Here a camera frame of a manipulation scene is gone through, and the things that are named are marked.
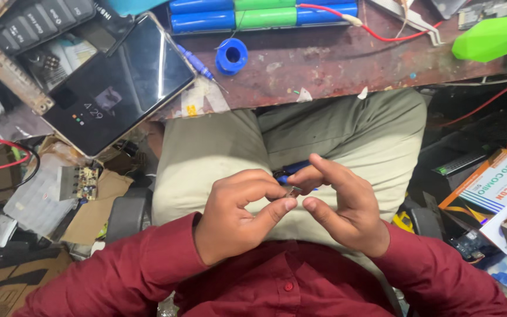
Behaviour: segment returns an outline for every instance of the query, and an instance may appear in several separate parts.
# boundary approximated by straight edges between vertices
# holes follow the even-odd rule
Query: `man's hand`
[[[302,205],[341,245],[368,257],[382,256],[391,243],[391,235],[379,218],[371,184],[341,164],[317,154],[311,154],[309,161],[311,166],[290,176],[287,182],[302,188],[303,195],[322,184],[331,184],[337,192],[337,211],[314,197],[306,198]]]
[[[203,217],[195,229],[195,245],[206,265],[237,256],[257,247],[291,209],[295,198],[266,171],[244,170],[212,185]],[[277,199],[257,216],[245,207],[259,199]]]

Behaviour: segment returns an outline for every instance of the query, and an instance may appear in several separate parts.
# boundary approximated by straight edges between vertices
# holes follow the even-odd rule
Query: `product box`
[[[492,155],[439,207],[478,228],[507,254],[507,243],[500,228],[507,219],[507,150]]]

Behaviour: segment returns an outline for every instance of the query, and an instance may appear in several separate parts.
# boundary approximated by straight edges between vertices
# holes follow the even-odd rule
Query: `man's left hand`
[[[266,171],[244,170],[212,185],[203,217],[195,229],[195,245],[206,265],[256,248],[283,216],[297,205],[283,198],[287,190]],[[274,200],[255,217],[246,206],[266,197]]]

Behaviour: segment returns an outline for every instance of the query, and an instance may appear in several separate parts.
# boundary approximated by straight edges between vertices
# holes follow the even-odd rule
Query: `fingernail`
[[[309,201],[305,206],[304,206],[308,211],[313,211],[314,209],[316,209],[316,202],[315,201]]]
[[[285,209],[290,212],[294,207],[296,207],[296,199],[295,200],[292,200],[292,199],[287,199],[287,201],[285,201]]]

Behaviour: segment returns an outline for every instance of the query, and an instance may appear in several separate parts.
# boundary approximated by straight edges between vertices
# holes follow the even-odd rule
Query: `shirt sleeve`
[[[14,316],[145,316],[181,280],[207,269],[189,214],[107,245],[36,289]]]
[[[387,224],[391,244],[371,259],[421,316],[507,316],[507,298],[488,273],[443,241]]]

